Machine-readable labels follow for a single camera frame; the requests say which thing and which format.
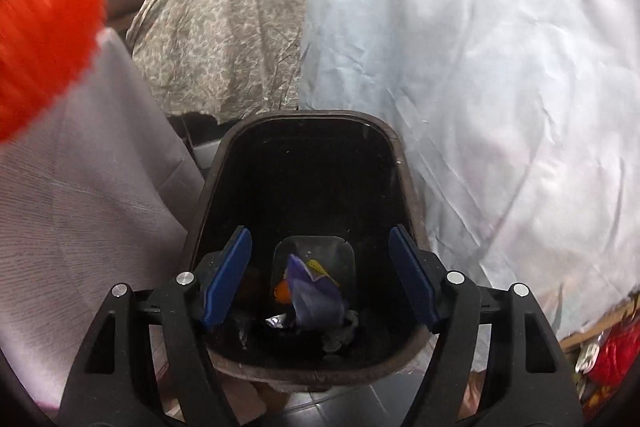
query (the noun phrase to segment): trash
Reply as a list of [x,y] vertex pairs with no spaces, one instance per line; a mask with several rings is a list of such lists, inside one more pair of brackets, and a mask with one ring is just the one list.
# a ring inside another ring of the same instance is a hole
[[307,266],[290,254],[284,279],[289,284],[296,324],[308,330],[341,328],[346,304],[340,289],[324,271]]
[[609,400],[616,394],[618,389],[609,385],[598,387],[582,405],[582,414],[585,425],[596,416]]
[[247,349],[248,332],[254,325],[255,319],[251,314],[240,310],[234,310],[232,313],[229,313],[229,318],[236,324],[238,340],[240,341],[242,350],[245,351]]
[[348,346],[353,342],[353,337],[358,327],[358,312],[349,310],[344,314],[345,321],[349,322],[345,327],[327,331],[322,336],[322,349],[325,353],[335,353],[342,346]]
[[640,321],[633,325],[616,324],[600,355],[589,372],[589,378],[600,385],[619,386],[640,353]]
[[269,317],[264,321],[276,330],[290,328],[294,324],[293,318],[287,319],[286,313],[283,313],[281,315],[273,315],[273,317]]
[[582,397],[584,396],[584,391],[587,389],[587,379],[585,377],[581,377],[580,380],[575,385],[575,390],[578,393],[578,398],[582,401]]
[[289,283],[282,280],[273,289],[273,296],[278,304],[291,304],[291,292],[289,291]]
[[385,360],[393,342],[385,317],[371,308],[358,311],[358,331],[344,358],[354,365]]
[[587,374],[593,369],[600,353],[600,346],[607,341],[609,331],[604,330],[597,337],[582,344],[578,361],[575,363],[576,373]]
[[309,268],[331,277],[340,288],[342,299],[349,303],[348,308],[358,309],[355,257],[347,241],[335,235],[291,235],[284,238],[273,252],[271,288],[275,289],[282,281],[291,254],[299,257]]

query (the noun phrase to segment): red brush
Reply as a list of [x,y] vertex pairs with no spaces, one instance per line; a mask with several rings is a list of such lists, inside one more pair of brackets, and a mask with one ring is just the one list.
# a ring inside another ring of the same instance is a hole
[[104,13],[105,0],[0,0],[0,142],[78,80]]

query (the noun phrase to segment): trash can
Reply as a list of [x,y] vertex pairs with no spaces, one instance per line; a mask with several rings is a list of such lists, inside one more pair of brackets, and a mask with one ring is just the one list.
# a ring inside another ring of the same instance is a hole
[[[281,389],[313,390],[371,382],[406,365],[429,333],[417,324],[388,254],[389,230],[398,224],[428,250],[401,143],[382,121],[345,111],[271,112],[233,127],[183,252],[193,268],[222,250],[238,225],[252,234],[242,282],[208,339],[214,367]],[[282,250],[307,247],[353,266],[354,280],[342,287],[360,327],[338,358],[322,356],[319,332],[283,342],[265,324],[278,309],[273,285],[282,278]]]

